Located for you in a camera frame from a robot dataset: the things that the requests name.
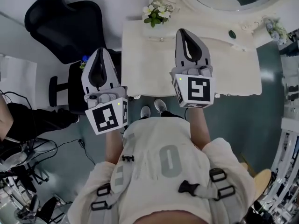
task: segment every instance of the white t-shirt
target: white t-shirt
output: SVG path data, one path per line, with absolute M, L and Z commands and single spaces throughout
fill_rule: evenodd
M 119 202 L 119 223 L 132 224 L 140 217 L 162 210 L 184 210 L 212 223 L 207 199 L 178 193 L 182 181 L 207 186 L 211 160 L 215 166 L 237 173 L 246 190 L 243 212 L 253 203 L 255 186 L 252 177 L 238 162 L 230 145 L 221 138 L 198 150 L 190 139 L 190 124 L 177 117 L 152 117 L 134 122 L 124 133 L 124 145 L 135 142 L 135 165 L 131 182 Z M 103 162 L 90 173 L 86 185 L 68 211 L 71 224 L 87 224 L 90 205 L 96 200 L 99 186 L 110 182 L 111 190 L 121 189 L 122 174 L 117 165 Z

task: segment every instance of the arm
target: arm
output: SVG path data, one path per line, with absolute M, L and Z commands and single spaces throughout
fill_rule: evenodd
M 106 157 L 105 161 L 117 164 L 123 151 L 122 138 L 119 130 L 106 133 Z
M 90 173 L 85 186 L 81 189 L 68 211 L 71 224 L 85 224 L 91 212 L 91 203 L 97 198 L 95 191 L 110 182 L 113 170 L 122 153 L 123 145 L 119 130 L 106 133 L 105 162 L 98 163 Z
M 86 224 L 91 212 L 91 203 L 97 199 L 96 190 L 110 182 L 115 165 L 109 162 L 98 163 L 90 172 L 85 186 L 79 191 L 67 216 L 71 224 Z
M 8 106 L 3 98 L 0 96 L 0 139 L 4 140 L 11 126 L 13 125 L 14 119 L 8 109 Z
M 190 108 L 190 117 L 191 141 L 202 150 L 206 144 L 211 142 L 204 112 L 199 108 Z
M 202 152 L 207 155 L 214 167 L 223 169 L 228 182 L 237 188 L 236 195 L 242 209 L 242 217 L 245 216 L 255 197 L 254 179 L 239 163 L 230 144 L 223 138 L 213 140 L 202 149 Z

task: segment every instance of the printed number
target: printed number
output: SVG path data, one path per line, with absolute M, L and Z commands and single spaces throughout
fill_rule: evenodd
M 178 148 L 175 145 L 167 145 L 160 149 L 160 162 L 164 177 L 177 177 L 182 172 L 182 164 L 179 158 Z

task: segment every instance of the green leaves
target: green leaves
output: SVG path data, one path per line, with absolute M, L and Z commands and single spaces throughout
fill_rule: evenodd
M 144 23 L 150 23 L 150 22 L 151 22 L 151 20 L 152 20 L 152 19 L 149 17 L 149 18 L 146 18 L 146 19 L 144 19 L 144 21 L 143 21 L 143 22 L 144 22 Z
M 148 18 L 144 19 L 144 23 L 150 23 L 151 27 L 154 28 L 157 24 L 165 23 L 168 18 L 159 16 L 159 10 L 155 9 L 151 12 Z
M 152 28 L 155 27 L 156 24 L 160 24 L 161 21 L 159 19 L 152 19 L 152 21 L 150 22 L 150 25 Z
M 167 22 L 168 21 L 168 18 L 163 18 L 163 20 L 162 20 L 162 24 L 164 24 L 165 22 Z

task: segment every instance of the black cable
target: black cable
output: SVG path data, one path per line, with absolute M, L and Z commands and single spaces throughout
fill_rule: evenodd
M 61 147 L 61 146 L 64 145 L 64 144 L 72 143 L 73 141 L 79 141 L 79 140 L 72 140 L 72 141 L 70 141 L 70 142 L 63 143 L 63 144 L 57 146 L 57 148 Z M 40 155 L 42 155 L 42 154 L 46 154 L 46 153 L 48 153 L 48 152 L 51 152 L 51 151 L 53 151 L 54 149 L 56 149 L 56 147 L 53 148 L 53 149 L 48 150 L 47 152 L 44 152 L 44 153 L 41 153 L 41 154 L 35 156 L 33 159 L 37 158 L 38 156 L 40 156 Z
M 88 158 L 88 159 L 95 165 L 94 161 L 93 161 L 93 160 L 89 157 L 89 155 L 87 154 L 87 150 L 86 150 L 86 148 L 85 148 L 85 143 L 83 142 L 83 140 L 80 139 L 78 142 L 79 142 L 81 148 L 84 149 L 84 152 L 85 152 L 86 157 L 87 157 L 87 158 Z
M 45 161 L 45 160 L 47 160 L 47 159 L 53 158 L 53 157 L 57 154 L 57 152 L 58 152 L 57 144 L 56 144 L 54 141 L 52 141 L 52 140 L 51 140 L 51 142 L 54 143 L 54 145 L 55 145 L 55 147 L 56 147 L 56 152 L 55 152 L 52 156 L 47 157 L 47 158 L 44 158 L 44 159 L 42 159 L 42 160 L 36 162 L 36 163 L 33 165 L 33 167 L 32 167 L 33 170 L 35 169 L 35 167 L 36 167 L 38 164 L 40 164 L 41 162 L 43 162 L 43 161 Z
M 11 98 L 8 95 L 5 95 L 2 90 L 0 90 L 0 92 L 4 96 L 6 103 L 8 103 L 7 98 L 9 98 L 10 102 L 12 103 Z
M 94 161 L 93 161 L 90 157 L 88 157 L 87 152 L 86 152 L 86 149 L 85 149 L 85 148 L 83 148 L 83 149 L 84 149 L 84 151 L 85 151 L 85 155 L 86 155 L 86 157 L 90 160 L 90 162 L 92 162 L 92 163 L 95 165 Z
M 17 96 L 19 96 L 19 97 L 22 97 L 22 98 L 26 99 L 26 101 L 27 101 L 27 103 L 28 103 L 30 109 L 32 110 L 31 104 L 29 103 L 27 97 L 22 96 L 22 95 L 19 95 L 19 94 L 15 93 L 15 92 L 12 92 L 12 91 L 7 91 L 7 92 L 4 92 L 3 94 L 4 94 L 4 95 L 6 95 L 6 94 L 14 94 L 14 95 L 17 95 Z
M 48 142 L 51 142 L 51 140 L 47 140 L 45 141 L 44 143 L 41 143 L 40 145 L 37 145 L 36 147 L 34 147 L 32 150 L 35 150 L 36 148 L 40 147 L 41 145 L 45 144 L 45 143 L 48 143 Z
M 187 120 L 187 118 L 186 118 L 186 113 L 187 113 L 187 110 L 188 110 L 189 108 L 186 108 L 185 109 L 185 120 Z
M 72 141 L 63 143 L 63 144 L 61 144 L 61 145 L 59 145 L 59 146 L 57 146 L 56 143 L 55 143 L 54 141 L 51 141 L 51 140 L 46 141 L 46 142 L 44 142 L 44 143 L 47 143 L 47 142 L 54 142 L 56 147 L 53 148 L 53 149 L 51 149 L 51 150 L 48 150 L 47 152 L 44 152 L 44 153 L 41 153 L 41 154 L 35 156 L 33 159 L 37 158 L 38 156 L 40 156 L 40 155 L 42 155 L 42 154 L 46 154 L 46 153 L 51 152 L 51 151 L 53 151 L 54 149 L 56 149 L 55 154 L 52 155 L 51 157 L 46 158 L 46 159 L 52 158 L 52 157 L 54 157 L 54 156 L 57 154 L 57 151 L 58 151 L 58 148 L 59 148 L 59 147 L 61 147 L 61 146 L 64 145 L 64 144 L 72 143 L 72 142 L 74 142 L 74 141 L 78 141 L 78 143 L 80 144 L 81 148 L 84 149 L 84 152 L 85 152 L 86 157 L 87 157 L 87 158 L 88 158 L 88 159 L 95 165 L 95 162 L 89 157 L 89 155 L 88 155 L 88 153 L 87 153 L 87 151 L 86 151 L 86 149 L 85 149 L 85 143 L 84 143 L 83 140 L 81 140 L 81 139 L 79 139 L 79 140 L 72 140 Z M 35 164 L 34 164 L 34 167 L 35 167 L 37 164 L 39 164 L 40 162 L 42 162 L 42 161 L 44 161 L 44 160 L 46 160 L 46 159 L 43 159 L 43 160 L 41 160 L 41 161 L 35 163 Z

